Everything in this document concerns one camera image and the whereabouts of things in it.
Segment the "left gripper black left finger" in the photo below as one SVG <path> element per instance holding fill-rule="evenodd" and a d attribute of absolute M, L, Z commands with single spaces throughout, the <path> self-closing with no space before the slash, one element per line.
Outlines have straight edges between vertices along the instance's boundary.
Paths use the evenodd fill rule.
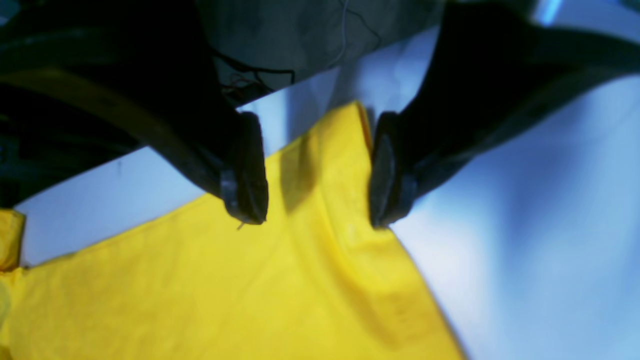
<path fill-rule="evenodd" d="M 266 221 L 258 116 L 224 98 L 193 0 L 23 0 L 1 84 L 128 133 L 246 224 Z"/>

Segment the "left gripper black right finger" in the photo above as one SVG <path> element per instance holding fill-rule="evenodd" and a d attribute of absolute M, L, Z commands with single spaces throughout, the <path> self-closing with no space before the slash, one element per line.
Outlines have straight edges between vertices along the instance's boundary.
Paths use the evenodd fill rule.
<path fill-rule="evenodd" d="M 378 119 L 371 225 L 405 218 L 473 158 L 637 75 L 639 36 L 637 0 L 446 0 L 416 95 Z"/>

